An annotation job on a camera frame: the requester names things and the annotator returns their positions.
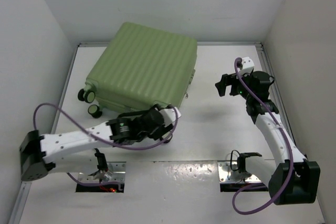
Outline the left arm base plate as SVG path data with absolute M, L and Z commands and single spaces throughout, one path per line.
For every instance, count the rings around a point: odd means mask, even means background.
M 79 173 L 77 179 L 83 183 L 109 183 L 122 184 L 125 181 L 126 162 L 107 162 L 108 171 L 104 175 L 86 175 Z

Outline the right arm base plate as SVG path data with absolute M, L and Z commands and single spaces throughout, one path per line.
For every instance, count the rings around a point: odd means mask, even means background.
M 253 184 L 261 183 L 261 180 L 253 174 L 239 173 L 237 171 L 237 162 L 218 161 L 218 175 L 221 184 Z

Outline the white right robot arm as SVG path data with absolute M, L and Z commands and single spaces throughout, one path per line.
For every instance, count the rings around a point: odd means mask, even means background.
M 240 153 L 233 169 L 241 174 L 253 174 L 267 186 L 276 205 L 311 204 L 315 202 L 320 167 L 307 160 L 283 127 L 279 110 L 269 97 L 273 76 L 263 71 L 224 74 L 215 87 L 221 97 L 226 88 L 230 95 L 240 95 L 246 101 L 246 111 L 264 136 L 275 164 L 269 165 L 257 152 Z

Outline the green hardshell suitcase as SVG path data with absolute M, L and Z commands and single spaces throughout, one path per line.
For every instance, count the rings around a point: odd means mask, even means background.
M 179 108 L 195 74 L 197 40 L 125 22 L 109 42 L 78 91 L 94 118 L 103 109 L 119 113 L 158 104 Z

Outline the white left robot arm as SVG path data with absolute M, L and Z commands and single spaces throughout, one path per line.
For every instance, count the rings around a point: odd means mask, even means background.
M 120 114 L 117 118 L 84 128 L 66 112 L 79 130 L 60 134 L 28 132 L 19 147 L 20 178 L 32 182 L 50 173 L 84 172 L 102 180 L 108 163 L 100 148 L 144 151 L 171 140 L 181 116 L 172 105 Z

